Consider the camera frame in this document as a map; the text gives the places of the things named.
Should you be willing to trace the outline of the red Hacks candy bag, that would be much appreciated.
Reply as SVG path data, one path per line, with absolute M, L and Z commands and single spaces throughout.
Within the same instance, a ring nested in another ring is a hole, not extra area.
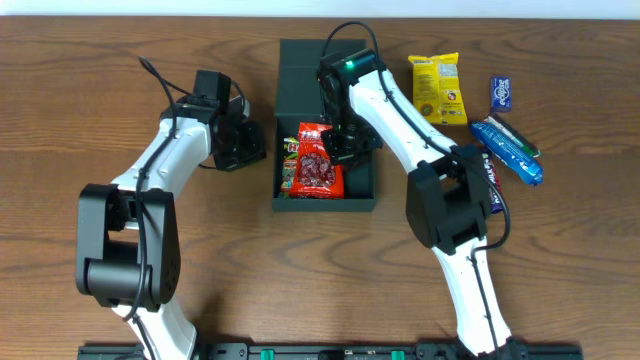
M 289 195 L 295 198 L 343 199 L 343 166 L 333 165 L 322 140 L 331 125 L 302 122 L 298 159 Z

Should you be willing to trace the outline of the colourful Haribo candy bag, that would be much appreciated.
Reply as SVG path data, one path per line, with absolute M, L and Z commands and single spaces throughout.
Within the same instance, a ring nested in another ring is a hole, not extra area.
M 282 180 L 280 185 L 280 197 L 287 198 L 293 186 L 296 167 L 298 161 L 298 151 L 300 142 L 296 136 L 285 137 L 283 139 L 283 165 Z

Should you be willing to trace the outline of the dark green box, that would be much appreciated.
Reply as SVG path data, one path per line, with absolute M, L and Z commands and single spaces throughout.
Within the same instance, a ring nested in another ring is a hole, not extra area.
M 325 123 L 321 88 L 316 80 L 322 39 L 283 39 L 274 110 L 272 209 L 276 212 L 371 212 L 377 202 L 376 155 L 348 166 L 342 199 L 286 198 L 283 182 L 284 139 L 298 134 L 302 122 Z

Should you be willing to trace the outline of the yellow snack packet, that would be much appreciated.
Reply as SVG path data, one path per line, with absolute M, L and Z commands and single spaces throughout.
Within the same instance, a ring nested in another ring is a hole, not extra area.
M 413 104 L 431 124 L 468 123 L 460 88 L 458 60 L 458 53 L 408 57 L 413 73 Z

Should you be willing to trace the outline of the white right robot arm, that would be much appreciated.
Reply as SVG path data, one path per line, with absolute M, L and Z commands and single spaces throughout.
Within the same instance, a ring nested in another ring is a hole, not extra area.
M 316 78 L 332 127 L 322 135 L 334 164 L 388 146 L 407 174 L 406 217 L 415 237 L 436 255 L 470 356 L 504 359 L 512 336 L 488 266 L 487 220 L 494 185 L 480 151 L 459 146 L 430 125 L 397 88 L 371 50 L 323 53 Z

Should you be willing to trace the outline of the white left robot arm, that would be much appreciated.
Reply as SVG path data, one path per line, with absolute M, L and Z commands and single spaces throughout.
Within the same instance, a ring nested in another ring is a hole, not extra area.
M 175 202 L 211 159 L 231 172 L 265 156 L 259 124 L 229 76 L 197 72 L 194 87 L 170 99 L 159 130 L 136 162 L 109 184 L 87 184 L 78 203 L 79 292 L 112 309 L 136 345 L 85 345 L 81 359 L 196 359 L 198 332 L 175 295 L 181 255 Z

